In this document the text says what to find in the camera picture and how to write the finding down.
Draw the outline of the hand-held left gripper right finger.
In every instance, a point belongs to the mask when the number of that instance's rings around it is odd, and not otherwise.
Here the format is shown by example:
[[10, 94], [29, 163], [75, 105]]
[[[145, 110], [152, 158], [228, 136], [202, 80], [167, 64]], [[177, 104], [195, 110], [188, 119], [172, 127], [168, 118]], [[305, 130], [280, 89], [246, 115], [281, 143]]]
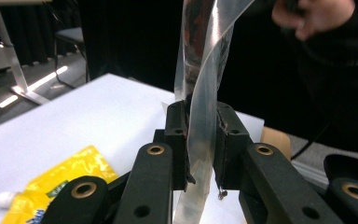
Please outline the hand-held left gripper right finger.
[[217, 103], [216, 149], [213, 169], [216, 185], [220, 189], [240, 189], [244, 177], [241, 152], [251, 143], [249, 132], [234, 109]]

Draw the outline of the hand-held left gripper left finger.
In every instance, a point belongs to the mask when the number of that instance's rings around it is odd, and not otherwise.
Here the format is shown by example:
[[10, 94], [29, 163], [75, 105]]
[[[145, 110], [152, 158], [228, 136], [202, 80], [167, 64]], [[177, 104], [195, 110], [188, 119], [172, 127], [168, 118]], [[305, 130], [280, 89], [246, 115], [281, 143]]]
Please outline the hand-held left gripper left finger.
[[187, 151], [188, 116], [186, 103], [179, 101], [167, 108], [165, 128], [157, 129], [154, 142], [164, 143], [172, 149], [172, 187], [174, 190], [187, 190], [188, 184], [195, 184], [190, 173], [190, 161]]

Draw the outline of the clear seaweed packet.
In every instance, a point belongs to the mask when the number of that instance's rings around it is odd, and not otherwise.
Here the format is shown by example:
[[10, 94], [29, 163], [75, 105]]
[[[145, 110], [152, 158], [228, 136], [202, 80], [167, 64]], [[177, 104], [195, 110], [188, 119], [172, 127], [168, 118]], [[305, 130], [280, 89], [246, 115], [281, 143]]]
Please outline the clear seaweed packet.
[[172, 224], [199, 224], [210, 191], [217, 91], [234, 24], [255, 0], [185, 0], [174, 93], [186, 106], [189, 177]]

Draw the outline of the wooden table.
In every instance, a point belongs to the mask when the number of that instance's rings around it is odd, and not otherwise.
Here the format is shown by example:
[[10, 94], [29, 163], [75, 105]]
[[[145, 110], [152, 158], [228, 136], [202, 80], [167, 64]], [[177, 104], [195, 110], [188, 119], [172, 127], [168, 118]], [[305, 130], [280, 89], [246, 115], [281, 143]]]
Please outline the wooden table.
[[291, 160], [291, 140], [286, 133], [269, 127], [264, 127], [261, 133], [260, 141], [263, 144], [279, 149], [288, 161]]

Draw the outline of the yellow packet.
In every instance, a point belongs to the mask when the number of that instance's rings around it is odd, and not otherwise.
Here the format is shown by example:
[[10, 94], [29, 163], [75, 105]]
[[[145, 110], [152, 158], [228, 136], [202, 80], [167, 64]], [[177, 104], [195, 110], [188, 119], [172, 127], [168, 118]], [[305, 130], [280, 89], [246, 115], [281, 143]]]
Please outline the yellow packet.
[[0, 207], [8, 211], [0, 224], [40, 224], [50, 202], [70, 181], [98, 176], [106, 183], [118, 178], [95, 146], [87, 146], [31, 180], [24, 191], [0, 193]]

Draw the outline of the grey seat chair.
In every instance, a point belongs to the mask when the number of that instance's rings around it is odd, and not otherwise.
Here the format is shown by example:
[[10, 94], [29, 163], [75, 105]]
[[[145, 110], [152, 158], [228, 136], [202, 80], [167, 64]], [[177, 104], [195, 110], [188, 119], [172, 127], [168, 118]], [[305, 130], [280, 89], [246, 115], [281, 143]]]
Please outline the grey seat chair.
[[84, 38], [81, 27], [63, 29], [55, 33], [54, 35], [54, 73], [57, 81], [66, 87], [73, 89], [74, 86], [64, 82], [61, 80], [60, 75], [58, 74], [58, 41], [63, 41], [65, 43], [69, 43], [73, 45], [76, 50], [80, 53], [80, 55], [85, 60], [85, 82], [88, 83], [90, 81], [89, 76], [89, 67], [86, 55], [86, 50], [84, 46]]

